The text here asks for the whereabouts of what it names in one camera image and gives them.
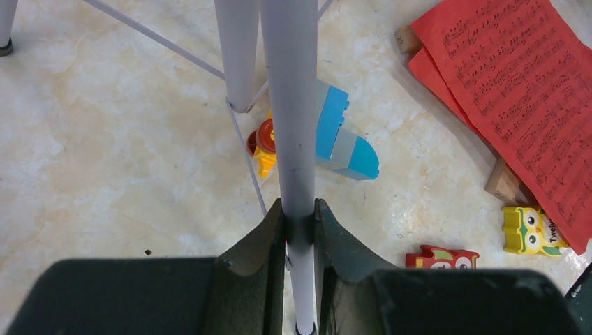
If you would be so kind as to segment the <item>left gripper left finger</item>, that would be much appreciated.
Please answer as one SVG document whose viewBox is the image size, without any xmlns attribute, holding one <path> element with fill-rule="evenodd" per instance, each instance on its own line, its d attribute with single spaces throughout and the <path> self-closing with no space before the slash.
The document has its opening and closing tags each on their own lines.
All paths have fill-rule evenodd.
<svg viewBox="0 0 592 335">
<path fill-rule="evenodd" d="M 69 259 L 35 282 L 9 334 L 280 334 L 281 201 L 226 252 L 204 258 Z"/>
</svg>

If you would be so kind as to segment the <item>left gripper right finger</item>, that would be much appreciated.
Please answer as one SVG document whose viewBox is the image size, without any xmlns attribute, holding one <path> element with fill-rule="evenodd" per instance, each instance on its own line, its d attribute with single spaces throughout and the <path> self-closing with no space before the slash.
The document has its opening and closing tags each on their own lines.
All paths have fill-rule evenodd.
<svg viewBox="0 0 592 335">
<path fill-rule="evenodd" d="M 583 334 L 557 287 L 523 269 L 403 269 L 315 203 L 319 334 Z"/>
</svg>

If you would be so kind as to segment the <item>white music stand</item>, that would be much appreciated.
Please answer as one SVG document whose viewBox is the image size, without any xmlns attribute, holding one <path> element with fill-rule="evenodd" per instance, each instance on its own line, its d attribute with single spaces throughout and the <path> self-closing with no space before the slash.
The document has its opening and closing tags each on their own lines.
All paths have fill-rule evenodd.
<svg viewBox="0 0 592 335">
<path fill-rule="evenodd" d="M 234 125 L 271 113 L 296 327 L 318 327 L 321 1 L 1 4 L 1 328 L 62 258 L 219 253 L 258 224 Z"/>
</svg>

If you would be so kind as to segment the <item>red sheet music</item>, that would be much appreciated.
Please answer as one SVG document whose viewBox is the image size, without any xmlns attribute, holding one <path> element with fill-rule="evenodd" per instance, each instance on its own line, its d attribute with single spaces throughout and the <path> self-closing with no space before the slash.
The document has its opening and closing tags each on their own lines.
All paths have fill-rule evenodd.
<svg viewBox="0 0 592 335">
<path fill-rule="evenodd" d="M 470 122 L 462 107 L 448 88 L 445 80 L 440 74 L 431 55 L 425 47 L 422 47 L 409 61 L 408 66 L 411 73 L 426 88 L 428 88 L 448 109 L 475 134 L 481 136 L 480 132 Z"/>
<path fill-rule="evenodd" d="M 442 1 L 411 27 L 469 122 L 584 253 L 591 50 L 550 1 Z"/>
</svg>

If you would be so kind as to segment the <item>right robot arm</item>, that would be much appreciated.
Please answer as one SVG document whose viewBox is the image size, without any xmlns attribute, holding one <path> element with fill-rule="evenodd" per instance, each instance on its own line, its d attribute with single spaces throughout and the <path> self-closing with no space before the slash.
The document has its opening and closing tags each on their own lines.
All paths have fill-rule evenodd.
<svg viewBox="0 0 592 335">
<path fill-rule="evenodd" d="M 568 305 L 577 315 L 587 334 L 591 334 L 591 294 L 591 265 L 589 265 L 565 295 Z"/>
</svg>

